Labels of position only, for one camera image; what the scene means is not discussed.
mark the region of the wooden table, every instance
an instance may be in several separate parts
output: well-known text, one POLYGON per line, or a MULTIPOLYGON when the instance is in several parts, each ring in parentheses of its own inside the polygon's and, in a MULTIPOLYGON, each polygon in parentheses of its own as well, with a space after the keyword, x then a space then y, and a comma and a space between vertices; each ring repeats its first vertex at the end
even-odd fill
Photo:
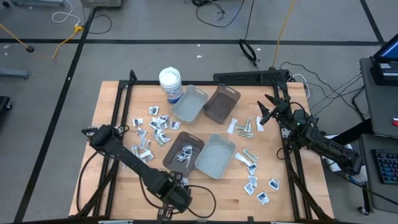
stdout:
MULTIPOLYGON (((118 82, 103 82, 96 105, 93 125, 109 124, 113 112, 114 101, 116 97, 118 82)), ((198 86, 201 90, 207 92, 211 96, 216 86, 198 86)), ((292 101, 299 102, 309 111, 307 99, 302 83, 288 83, 289 95, 292 101)), ((148 163, 149 166, 158 169, 165 169, 162 161, 173 144, 173 140, 179 132, 186 131, 204 142, 207 141, 211 133, 218 133, 236 144, 235 152, 242 153, 244 148, 248 148, 259 160, 257 162, 257 170, 255 176, 258 177, 257 189, 254 194, 248 195, 243 186, 248 183, 248 170, 242 162, 232 159, 220 180, 212 179, 199 170, 193 170, 188 179, 190 184, 201 185, 209 188, 216 196, 217 208, 216 212, 210 220, 225 221, 243 221, 248 216, 253 216, 255 221, 293 221, 292 202, 290 199, 289 185, 287 182, 287 173, 284 161, 276 158, 276 152, 281 148, 281 136, 279 126, 274 119, 270 119, 264 125, 264 132, 257 132, 255 117, 260 116, 260 110, 256 103, 257 100, 263 102, 266 107, 273 108, 273 105, 265 98, 264 94, 273 94, 272 87, 268 86, 232 86, 241 93, 241 98, 232 110, 225 124, 217 124, 201 113, 192 126, 182 124, 179 130, 166 129, 166 135, 172 140, 160 147, 151 137, 153 129, 149 126, 152 116, 148 113, 148 107, 159 106, 159 114, 169 114, 171 120, 175 120, 170 112, 170 105, 167 103, 165 95, 160 86, 157 85, 134 85, 132 88, 131 102, 129 106, 129 114, 127 125, 131 127, 124 137, 124 145, 130 148, 132 144, 139 144, 139 136, 136 129, 132 125, 133 118, 144 118, 144 124, 141 126, 148 131, 148 138, 152 141, 152 153, 155 158, 148 163), (227 134, 226 130, 229 126, 231 118, 238 119, 238 124, 244 125, 247 117, 252 117, 254 137, 247 139, 237 134, 227 134), (280 180, 280 189, 273 190, 268 186, 271 178, 280 180), (270 202, 261 205, 256 195, 264 191, 270 202)), ((86 160, 94 153, 94 149, 86 146, 83 157, 82 166, 86 160)), ((328 189, 325 182, 325 176, 321 165, 320 157, 312 151, 306 149, 300 150, 303 169, 307 189, 317 201, 319 206, 333 217, 328 189)), ((102 156, 96 156, 87 166, 83 175, 81 185, 80 205, 92 196, 98 186, 101 166, 103 162, 102 156)), ((120 219, 140 219, 155 220, 157 218, 157 209, 151 207, 144 199, 138 175, 130 169, 122 169, 119 167, 118 180, 116 184, 115 195, 113 199, 113 209, 111 218, 120 219)), ((305 217, 302 206, 302 197, 297 191, 297 198, 300 206, 300 216, 305 217)), ((108 190, 103 194, 103 203, 101 204, 101 212, 104 213, 104 207, 108 190)), ((157 205, 162 205, 155 197, 147 192, 149 199, 157 205)), ((208 215, 213 209, 213 201, 211 195, 202 189, 192 190, 193 201, 190 208, 199 215, 208 215)), ((70 209, 70 214, 76 214, 76 193, 70 209)), ((197 217, 189 211, 183 214, 173 216, 173 220, 196 220, 197 217)))

